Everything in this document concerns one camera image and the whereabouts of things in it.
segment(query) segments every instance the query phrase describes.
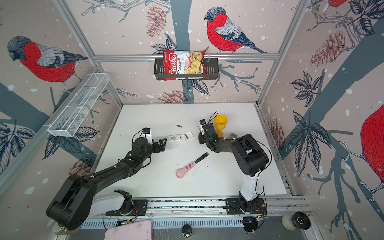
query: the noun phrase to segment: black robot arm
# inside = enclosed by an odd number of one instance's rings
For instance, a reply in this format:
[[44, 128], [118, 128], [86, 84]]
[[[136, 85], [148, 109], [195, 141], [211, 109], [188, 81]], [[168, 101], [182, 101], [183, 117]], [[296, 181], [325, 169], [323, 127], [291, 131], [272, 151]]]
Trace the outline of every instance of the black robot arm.
[[152, 153], [165, 150], [166, 141], [160, 139], [159, 143], [150, 144], [146, 138], [139, 137], [132, 143], [132, 151], [112, 167], [83, 177], [69, 176], [48, 206], [47, 216], [69, 230], [78, 228], [88, 217], [93, 197], [98, 192], [136, 174]]
[[265, 168], [268, 157], [251, 134], [235, 139], [219, 138], [212, 123], [206, 124], [205, 120], [201, 120], [200, 124], [200, 144], [207, 144], [214, 152], [232, 152], [244, 174], [253, 177]]

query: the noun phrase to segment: white arm segment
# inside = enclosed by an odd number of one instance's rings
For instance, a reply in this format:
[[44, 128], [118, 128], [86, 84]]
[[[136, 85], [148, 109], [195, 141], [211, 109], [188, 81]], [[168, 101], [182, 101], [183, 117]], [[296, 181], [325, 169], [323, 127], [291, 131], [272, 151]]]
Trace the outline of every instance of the white arm segment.
[[93, 217], [108, 211], [118, 210], [124, 203], [124, 199], [123, 195], [117, 192], [94, 196], [88, 217]]
[[251, 201], [257, 197], [257, 192], [263, 192], [263, 186], [258, 184], [258, 189], [255, 191], [256, 180], [259, 177], [261, 171], [258, 171], [253, 177], [248, 175], [243, 175], [243, 185], [241, 187], [240, 193], [244, 197], [245, 200]]

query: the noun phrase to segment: spool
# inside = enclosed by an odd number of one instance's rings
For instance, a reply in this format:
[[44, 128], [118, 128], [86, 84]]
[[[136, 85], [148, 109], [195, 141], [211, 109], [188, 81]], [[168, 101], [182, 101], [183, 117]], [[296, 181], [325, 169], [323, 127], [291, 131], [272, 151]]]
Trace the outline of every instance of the spool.
[[296, 229], [307, 230], [311, 227], [309, 217], [303, 212], [295, 212], [293, 215], [284, 215], [281, 218], [281, 223], [288, 231], [294, 231]]

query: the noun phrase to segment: red bird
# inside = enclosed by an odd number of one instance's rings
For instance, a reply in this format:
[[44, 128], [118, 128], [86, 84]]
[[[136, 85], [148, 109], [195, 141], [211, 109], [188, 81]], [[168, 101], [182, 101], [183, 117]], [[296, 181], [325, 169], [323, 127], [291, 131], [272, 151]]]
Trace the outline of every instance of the red bird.
[[69, 93], [65, 90], [65, 81], [72, 75], [76, 75], [74, 70], [80, 61], [88, 59], [79, 54], [63, 51], [60, 48], [34, 43], [24, 36], [11, 39], [8, 42], [8, 51], [13, 61], [19, 59], [41, 80], [63, 83], [64, 91], [60, 92], [59, 95], [64, 92]]
[[334, 16], [336, 16], [337, 14], [340, 14], [340, 12], [337, 11], [337, 7], [340, 6], [341, 4], [345, 3], [346, 1], [347, 0], [325, 0], [325, 2], [328, 3], [327, 10], [329, 9], [329, 7], [336, 8], [336, 13]]
[[348, 157], [345, 160], [349, 159], [349, 154], [364, 159], [380, 178], [381, 183], [374, 190], [371, 190], [365, 183], [360, 182], [372, 194], [372, 198], [369, 200], [373, 202], [375, 201], [374, 194], [378, 190], [384, 189], [384, 105], [370, 115], [363, 123], [361, 128], [361, 145], [362, 154], [350, 152], [346, 146]]
[[208, 20], [208, 39], [221, 51], [235, 52], [241, 48], [251, 48], [260, 53], [266, 53], [255, 46], [226, 15], [224, 8], [213, 7], [207, 11], [204, 17]]

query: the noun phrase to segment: bag of chips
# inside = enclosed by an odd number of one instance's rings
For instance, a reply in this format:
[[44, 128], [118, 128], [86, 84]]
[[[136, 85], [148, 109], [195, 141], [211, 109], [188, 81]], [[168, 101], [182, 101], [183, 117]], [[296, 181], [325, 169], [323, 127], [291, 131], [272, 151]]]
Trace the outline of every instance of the bag of chips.
[[[194, 51], [173, 51], [163, 50], [164, 58], [164, 73], [165, 74], [197, 74], [207, 73], [203, 64], [205, 50], [202, 52]], [[188, 79], [202, 79], [203, 77], [188, 78]], [[164, 80], [180, 80], [184, 78], [165, 78]]]

